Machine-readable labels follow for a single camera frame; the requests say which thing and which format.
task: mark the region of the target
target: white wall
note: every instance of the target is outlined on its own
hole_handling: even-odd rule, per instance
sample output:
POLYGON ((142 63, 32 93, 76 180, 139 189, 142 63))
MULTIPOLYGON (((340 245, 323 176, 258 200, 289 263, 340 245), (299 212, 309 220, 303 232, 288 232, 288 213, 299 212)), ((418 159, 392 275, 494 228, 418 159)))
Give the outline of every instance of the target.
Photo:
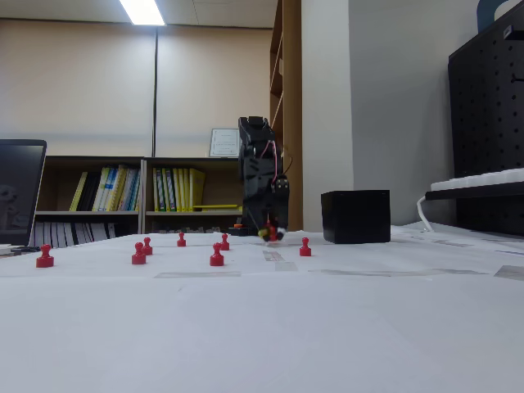
POLYGON ((0 138, 149 156, 154 53, 151 28, 0 21, 0 138))
POLYGON ((269 117, 270 30, 167 27, 158 47, 156 156, 204 157, 211 129, 269 117))
MULTIPOLYGON (((393 224, 453 177, 448 56, 477 34, 477 4, 350 0, 355 189, 390 189, 393 224)), ((447 207, 428 202, 428 218, 449 222, 447 207)))
POLYGON ((322 231, 322 193, 353 189, 348 23, 348 0, 302 0, 306 231, 322 231))

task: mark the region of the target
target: picture frame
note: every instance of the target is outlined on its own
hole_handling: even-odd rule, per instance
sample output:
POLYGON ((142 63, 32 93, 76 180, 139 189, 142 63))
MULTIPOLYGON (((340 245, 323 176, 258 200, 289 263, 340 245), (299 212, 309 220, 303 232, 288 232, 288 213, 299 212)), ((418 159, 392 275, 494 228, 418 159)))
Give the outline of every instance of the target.
POLYGON ((240 151, 240 133, 238 129, 212 129, 210 157, 235 157, 240 151))

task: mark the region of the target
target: red pin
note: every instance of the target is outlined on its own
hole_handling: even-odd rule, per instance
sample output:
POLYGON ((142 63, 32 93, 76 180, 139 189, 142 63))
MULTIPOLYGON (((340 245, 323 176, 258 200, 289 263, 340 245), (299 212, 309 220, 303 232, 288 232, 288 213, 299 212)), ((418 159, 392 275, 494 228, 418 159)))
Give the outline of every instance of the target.
POLYGON ((144 245, 141 242, 138 242, 134 245, 137 253, 131 257, 132 264, 146 264, 146 255, 142 252, 144 245))
POLYGON ((221 251, 229 251, 229 243, 228 243, 228 234, 224 233, 222 235, 222 242, 220 243, 220 250, 221 251))
POLYGON ((52 268, 55 265, 55 258, 49 255, 49 251, 51 250, 51 246, 48 244, 44 244, 40 247, 40 250, 42 251, 42 256, 39 256, 36 259, 36 267, 37 268, 52 268))
POLYGON ((186 241, 183 240, 183 232, 179 233, 178 235, 180 236, 180 240, 177 241, 177 246, 178 247, 185 247, 186 246, 186 241))
POLYGON ((215 243, 213 249, 215 253, 210 258, 210 266, 224 266, 224 256, 220 254, 220 243, 215 243))
POLYGON ((144 243, 146 243, 144 248, 142 248, 142 252, 144 253, 144 255, 153 255, 153 247, 149 246, 150 241, 151 239, 149 237, 146 237, 144 239, 144 243))
POLYGON ((300 256, 311 256, 311 249, 308 247, 309 239, 302 238, 302 247, 299 250, 300 256))

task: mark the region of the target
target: pegboard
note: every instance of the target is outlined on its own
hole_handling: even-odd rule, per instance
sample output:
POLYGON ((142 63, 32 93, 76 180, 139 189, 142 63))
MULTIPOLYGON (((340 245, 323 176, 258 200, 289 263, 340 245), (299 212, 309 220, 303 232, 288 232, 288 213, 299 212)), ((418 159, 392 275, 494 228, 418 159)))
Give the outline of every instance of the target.
MULTIPOLYGON (((524 2, 449 57, 454 172, 462 178, 524 168, 524 41, 504 40, 524 30, 524 2)), ((458 224, 524 234, 524 197, 457 202, 458 224)))

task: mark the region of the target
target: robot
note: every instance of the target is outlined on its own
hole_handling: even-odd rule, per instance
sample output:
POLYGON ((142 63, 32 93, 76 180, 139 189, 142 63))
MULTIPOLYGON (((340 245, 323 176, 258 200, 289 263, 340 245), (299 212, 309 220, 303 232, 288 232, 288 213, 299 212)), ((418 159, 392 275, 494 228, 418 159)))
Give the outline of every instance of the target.
POLYGON ((242 144, 239 175, 244 187, 242 227, 232 235, 258 234, 266 242, 282 240, 287 232, 289 182, 283 172, 282 151, 268 120, 238 119, 242 144))

